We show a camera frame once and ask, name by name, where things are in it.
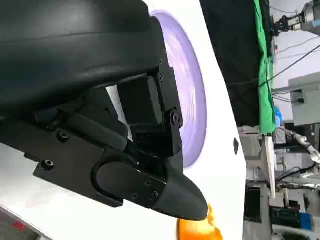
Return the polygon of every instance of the white surface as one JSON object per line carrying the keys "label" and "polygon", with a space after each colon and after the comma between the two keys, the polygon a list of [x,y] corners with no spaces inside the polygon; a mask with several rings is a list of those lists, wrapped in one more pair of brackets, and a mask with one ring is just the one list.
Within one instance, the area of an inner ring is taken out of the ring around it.
{"label": "white surface", "polygon": [[268,178],[271,187],[271,197],[276,197],[276,177],[275,169],[277,165],[277,156],[275,154],[275,146],[271,136],[262,138],[261,150],[261,170]]}
{"label": "white surface", "polygon": [[[207,135],[199,160],[185,174],[212,205],[224,240],[243,236],[246,163],[227,88],[198,0],[146,0],[182,25],[197,54],[207,97]],[[176,238],[176,219],[125,202],[111,208],[33,177],[36,163],[0,146],[0,205],[54,240]]]}
{"label": "white surface", "polygon": [[[310,0],[270,0],[270,5],[287,12],[294,12],[295,10],[299,10],[299,12],[301,12],[305,3],[307,2],[310,2]],[[290,15],[287,13],[276,11],[274,9],[270,9],[270,13],[274,15],[275,20],[280,19],[283,15]],[[275,44],[278,46],[278,51],[276,51],[276,53],[285,50],[290,46],[301,44],[309,40],[310,38],[314,37],[316,37],[316,35],[304,31],[290,31],[287,33],[281,33],[279,37],[275,38]],[[274,64],[274,75],[276,75],[289,65],[293,64],[295,61],[297,61],[299,58],[303,56],[294,55],[307,53],[319,44],[320,38],[317,38],[302,46],[291,48],[285,52],[279,53],[276,56],[276,63]],[[301,62],[297,63],[295,66],[290,68],[290,70],[285,71],[283,74],[276,77],[273,81],[274,88],[277,89],[288,87],[288,82],[290,79],[319,72],[319,66],[317,64],[319,62],[320,52],[317,51],[315,53],[312,53],[307,58],[303,59]],[[281,96],[287,99],[291,98],[290,94]],[[274,104],[279,107],[283,116],[283,120],[290,121],[293,119],[291,103],[275,99]]]}

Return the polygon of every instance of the purple circle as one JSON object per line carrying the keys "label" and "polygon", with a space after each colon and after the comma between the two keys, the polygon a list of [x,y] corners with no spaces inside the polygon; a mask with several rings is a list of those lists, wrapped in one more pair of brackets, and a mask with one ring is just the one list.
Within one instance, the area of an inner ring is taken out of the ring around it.
{"label": "purple circle", "polygon": [[162,27],[169,65],[174,68],[183,127],[183,166],[193,165],[204,146],[207,104],[204,81],[194,48],[180,24],[166,12],[153,12]]}

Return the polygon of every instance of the white wall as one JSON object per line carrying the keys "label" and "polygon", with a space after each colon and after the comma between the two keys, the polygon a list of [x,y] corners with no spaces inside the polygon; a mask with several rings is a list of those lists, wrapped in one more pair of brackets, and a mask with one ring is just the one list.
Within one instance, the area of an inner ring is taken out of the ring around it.
{"label": "white wall", "polygon": [[[270,5],[272,7],[278,8],[286,12],[294,12],[296,10],[301,12],[305,3],[309,1],[310,0],[270,0]],[[288,13],[282,13],[274,9],[270,9],[270,11],[271,14],[274,15],[275,20],[280,19],[283,15],[290,15]],[[316,35],[303,31],[291,31],[287,33],[281,33],[279,37],[275,38],[275,44],[278,46],[278,50],[276,52],[284,50],[290,46],[298,45],[314,37],[316,37]],[[302,46],[291,48],[285,52],[277,54],[276,62],[274,64],[274,74],[276,75],[281,70],[285,69],[286,67],[297,61],[299,58],[303,57],[303,55],[294,55],[307,53],[311,49],[315,48],[317,45],[320,45],[320,38],[314,39]],[[295,66],[276,77],[274,79],[273,87],[275,89],[287,87],[288,81],[290,79],[309,75],[316,72],[320,72],[320,52],[312,53],[307,58],[297,63]],[[290,98],[290,95],[282,95],[282,97]],[[274,100],[274,103],[276,106],[280,108],[280,111],[283,115],[283,120],[290,121],[293,119],[291,103],[281,102],[276,99]]]}

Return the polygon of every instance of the white table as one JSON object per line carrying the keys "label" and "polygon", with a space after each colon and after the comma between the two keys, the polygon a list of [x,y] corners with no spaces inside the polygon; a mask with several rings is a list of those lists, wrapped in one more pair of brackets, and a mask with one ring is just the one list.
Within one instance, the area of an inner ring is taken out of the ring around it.
{"label": "white table", "polygon": [[[199,160],[185,170],[212,205],[224,240],[243,236],[246,162],[227,88],[197,0],[146,0],[171,8],[194,47],[207,100],[207,134]],[[111,208],[33,176],[36,163],[0,145],[0,208],[54,240],[176,239],[172,217],[130,202]]]}

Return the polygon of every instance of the screw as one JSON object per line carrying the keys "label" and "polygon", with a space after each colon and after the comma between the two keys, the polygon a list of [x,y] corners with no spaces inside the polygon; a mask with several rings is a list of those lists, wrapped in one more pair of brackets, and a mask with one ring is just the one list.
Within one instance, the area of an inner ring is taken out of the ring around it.
{"label": "screw", "polygon": [[145,182],[144,182],[144,185],[146,185],[147,187],[150,187],[152,185],[152,181],[150,179],[147,179]]}
{"label": "screw", "polygon": [[182,119],[180,119],[179,121],[179,128],[182,128],[184,126],[184,121]]}
{"label": "screw", "polygon": [[41,162],[43,170],[50,171],[54,168],[54,163],[50,160],[44,160]]}
{"label": "screw", "polygon": [[162,75],[160,73],[158,74],[158,78],[159,78],[159,81],[162,83],[164,78],[162,77]]}
{"label": "screw", "polygon": [[176,111],[171,112],[171,121],[174,125],[179,123],[179,117]]}
{"label": "screw", "polygon": [[138,194],[134,193],[131,198],[133,201],[135,201],[138,198]]}
{"label": "screw", "polygon": [[154,191],[153,193],[151,193],[151,195],[149,196],[149,199],[151,200],[156,200],[158,198],[158,192]]}
{"label": "screw", "polygon": [[68,134],[62,131],[59,131],[56,137],[58,138],[58,141],[61,143],[66,143],[70,138]]}

